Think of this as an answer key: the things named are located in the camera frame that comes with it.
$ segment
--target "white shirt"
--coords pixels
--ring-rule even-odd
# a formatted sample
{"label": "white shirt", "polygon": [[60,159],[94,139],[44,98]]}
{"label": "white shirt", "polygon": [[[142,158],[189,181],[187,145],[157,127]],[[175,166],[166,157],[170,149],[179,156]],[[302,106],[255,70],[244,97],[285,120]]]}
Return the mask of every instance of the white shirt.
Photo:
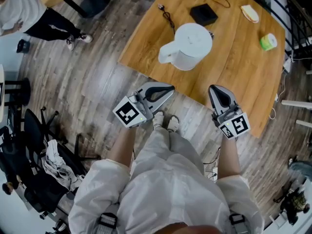
{"label": "white shirt", "polygon": [[95,162],[69,214],[71,233],[92,233],[100,215],[118,202],[120,234],[152,234],[177,222],[212,225],[231,233],[230,211],[244,215],[253,234],[263,231],[263,218],[241,176],[223,178],[215,184],[180,154],[163,160],[144,150],[134,161],[131,174],[112,160]]}
{"label": "white shirt", "polygon": [[17,21],[22,21],[19,30],[27,31],[43,15],[46,6],[40,0],[5,0],[0,4],[0,35],[4,29],[10,29]]}

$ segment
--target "wooden floor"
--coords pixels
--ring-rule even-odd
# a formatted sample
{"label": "wooden floor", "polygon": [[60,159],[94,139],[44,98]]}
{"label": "wooden floor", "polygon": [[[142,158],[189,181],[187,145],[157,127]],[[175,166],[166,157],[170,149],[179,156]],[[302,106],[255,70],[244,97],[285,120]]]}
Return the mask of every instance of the wooden floor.
{"label": "wooden floor", "polygon": [[[28,108],[37,116],[40,116],[42,106],[47,107],[48,115],[58,110],[58,123],[69,140],[70,148],[73,149],[76,134],[82,133],[82,156],[97,154],[106,157],[121,128],[112,109],[121,98],[148,80],[138,72],[117,64],[117,59],[153,1],[112,0],[102,15],[93,19],[81,19],[65,3],[56,7],[55,10],[94,37],[89,44],[78,42],[72,52],[60,40],[31,39],[30,53],[24,56],[19,74],[20,78],[28,77],[31,82],[32,96]],[[286,77],[286,92],[282,98],[306,100],[311,78],[304,72],[305,68],[300,63],[294,63],[292,73]],[[296,125],[295,120],[312,122],[308,110],[280,103],[274,107],[276,119],[268,121],[261,138],[245,134],[237,141],[243,175],[249,180],[266,224],[270,223],[269,215],[274,217],[278,213],[279,205],[273,203],[274,196],[291,176],[297,176],[287,170],[288,157],[294,154],[299,159],[309,157],[306,147],[309,129]],[[168,116],[175,114],[181,119],[181,135],[190,140],[204,161],[214,160],[222,134],[214,126],[209,109],[175,93],[162,110]],[[151,131],[151,123],[138,129],[136,153]]]}

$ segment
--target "wooden table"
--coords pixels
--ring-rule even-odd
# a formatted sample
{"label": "wooden table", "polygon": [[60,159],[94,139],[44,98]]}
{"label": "wooden table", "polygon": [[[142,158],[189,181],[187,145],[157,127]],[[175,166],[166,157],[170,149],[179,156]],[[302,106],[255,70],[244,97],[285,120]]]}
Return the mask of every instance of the wooden table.
{"label": "wooden table", "polygon": [[79,6],[73,0],[41,0],[47,7],[52,8],[61,2],[66,2],[76,10],[83,18],[91,18],[101,12],[110,0],[84,0]]}
{"label": "wooden table", "polygon": [[[216,0],[226,5],[225,0]],[[176,90],[211,108],[208,87],[218,84],[230,89],[243,111],[248,114],[251,133],[260,137],[279,86],[285,49],[285,30],[253,0],[228,0],[229,9],[212,0],[156,0],[147,11],[124,48],[119,62],[157,81],[175,86]],[[218,15],[206,26],[214,33],[211,52],[192,70],[181,71],[170,63],[160,64],[161,46],[173,41],[172,28],[157,7],[163,4],[171,14],[176,29],[194,22],[190,9],[207,3]],[[260,22],[248,21],[240,6],[250,4]],[[259,40],[273,33],[278,47],[264,51]]]}

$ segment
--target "white electric kettle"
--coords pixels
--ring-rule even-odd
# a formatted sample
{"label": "white electric kettle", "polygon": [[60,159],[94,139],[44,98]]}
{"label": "white electric kettle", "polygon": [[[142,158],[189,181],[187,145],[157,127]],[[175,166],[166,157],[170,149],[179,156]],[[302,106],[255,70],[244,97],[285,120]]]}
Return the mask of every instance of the white electric kettle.
{"label": "white electric kettle", "polygon": [[158,60],[170,62],[180,70],[191,70],[210,52],[212,45],[207,29],[197,23],[187,23],[178,28],[174,41],[160,48]]}

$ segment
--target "black pants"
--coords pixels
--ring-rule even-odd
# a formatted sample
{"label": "black pants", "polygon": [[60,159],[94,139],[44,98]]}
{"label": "black pants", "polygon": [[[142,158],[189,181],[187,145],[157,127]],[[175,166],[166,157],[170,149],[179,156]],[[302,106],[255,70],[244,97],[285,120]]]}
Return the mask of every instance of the black pants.
{"label": "black pants", "polygon": [[[50,25],[67,32],[52,29]],[[68,19],[53,9],[47,9],[39,21],[25,33],[31,37],[36,37],[46,41],[65,40],[69,38],[70,35],[73,35],[74,38],[80,37],[80,30],[77,29]]]}

